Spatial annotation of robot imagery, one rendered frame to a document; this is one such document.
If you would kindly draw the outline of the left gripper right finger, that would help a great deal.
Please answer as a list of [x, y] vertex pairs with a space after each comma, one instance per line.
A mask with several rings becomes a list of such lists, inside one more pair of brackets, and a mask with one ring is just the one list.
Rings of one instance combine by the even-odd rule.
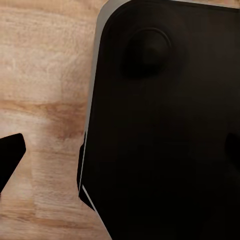
[[224, 151], [240, 173], [240, 135], [235, 133], [228, 133]]

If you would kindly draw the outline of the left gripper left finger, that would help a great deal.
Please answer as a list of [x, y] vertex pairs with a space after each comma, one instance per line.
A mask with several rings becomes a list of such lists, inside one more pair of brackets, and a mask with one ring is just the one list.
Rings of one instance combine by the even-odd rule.
[[0, 138], [0, 193], [26, 152], [21, 133]]

